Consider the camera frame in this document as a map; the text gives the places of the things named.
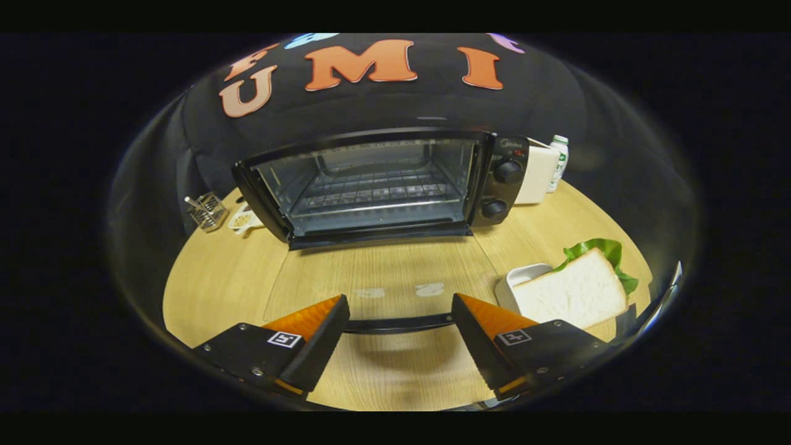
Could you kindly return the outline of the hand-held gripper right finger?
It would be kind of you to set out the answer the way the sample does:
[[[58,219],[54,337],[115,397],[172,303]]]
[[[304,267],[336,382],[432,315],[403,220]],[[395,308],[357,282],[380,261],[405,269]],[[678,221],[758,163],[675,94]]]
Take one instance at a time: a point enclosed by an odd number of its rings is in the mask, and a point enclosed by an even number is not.
[[[455,293],[451,315],[486,385],[498,400],[560,389],[609,355],[610,345],[565,320],[537,322]]]

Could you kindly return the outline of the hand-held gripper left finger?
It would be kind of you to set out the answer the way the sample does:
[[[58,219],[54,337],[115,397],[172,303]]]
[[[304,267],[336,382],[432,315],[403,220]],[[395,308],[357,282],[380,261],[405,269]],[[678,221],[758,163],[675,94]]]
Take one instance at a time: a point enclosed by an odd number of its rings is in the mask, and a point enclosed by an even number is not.
[[[264,326],[240,322],[193,350],[263,391],[305,397],[324,374],[349,319],[347,296],[337,295]]]

